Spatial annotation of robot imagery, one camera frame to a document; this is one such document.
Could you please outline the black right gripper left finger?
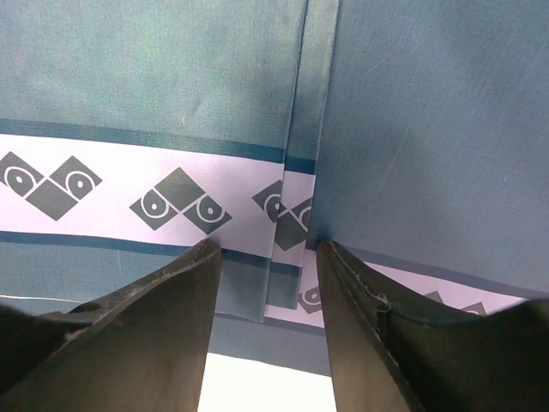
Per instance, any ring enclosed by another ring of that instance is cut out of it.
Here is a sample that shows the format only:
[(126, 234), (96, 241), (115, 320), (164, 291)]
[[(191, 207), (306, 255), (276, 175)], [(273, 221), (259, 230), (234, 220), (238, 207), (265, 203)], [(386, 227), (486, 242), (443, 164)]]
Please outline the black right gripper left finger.
[(2, 410), (196, 410), (221, 264), (205, 239), (70, 312), (2, 306)]

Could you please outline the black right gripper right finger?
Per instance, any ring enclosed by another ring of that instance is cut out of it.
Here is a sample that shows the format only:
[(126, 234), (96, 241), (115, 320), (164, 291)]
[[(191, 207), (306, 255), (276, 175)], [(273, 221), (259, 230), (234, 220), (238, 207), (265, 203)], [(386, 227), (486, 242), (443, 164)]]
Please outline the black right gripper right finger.
[(339, 411), (545, 411), (548, 303), (480, 316), (431, 300), (343, 246), (317, 247)]

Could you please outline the blue patterned placemat cloth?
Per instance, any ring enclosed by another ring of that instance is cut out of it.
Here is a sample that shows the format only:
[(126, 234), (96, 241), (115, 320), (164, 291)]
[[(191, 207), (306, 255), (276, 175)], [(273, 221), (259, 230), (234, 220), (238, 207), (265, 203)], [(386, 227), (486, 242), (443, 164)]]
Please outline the blue patterned placemat cloth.
[(311, 373), (324, 239), (473, 314), (546, 297), (547, 2), (2, 2), (1, 301), (204, 238), (211, 351)]

